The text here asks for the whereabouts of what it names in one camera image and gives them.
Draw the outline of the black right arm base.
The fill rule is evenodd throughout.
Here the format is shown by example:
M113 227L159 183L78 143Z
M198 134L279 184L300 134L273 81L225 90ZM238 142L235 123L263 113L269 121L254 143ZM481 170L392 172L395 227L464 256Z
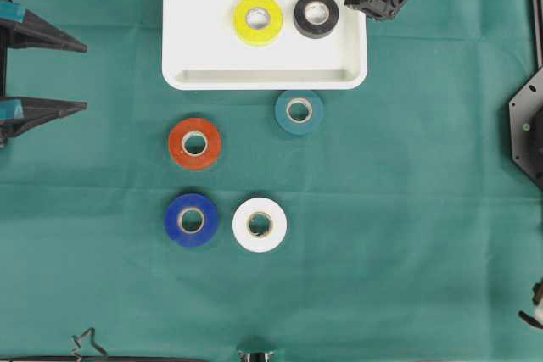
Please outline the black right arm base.
M542 189L542 69L508 104L512 161Z

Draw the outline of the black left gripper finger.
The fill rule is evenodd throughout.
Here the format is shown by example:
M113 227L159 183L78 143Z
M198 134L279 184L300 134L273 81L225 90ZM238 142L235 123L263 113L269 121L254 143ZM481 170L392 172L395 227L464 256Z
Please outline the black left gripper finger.
M61 119L87 108L85 102L62 101L33 97L1 98L1 145L6 146L11 138Z
M85 53L87 45L20 3L1 0L1 49L46 48Z

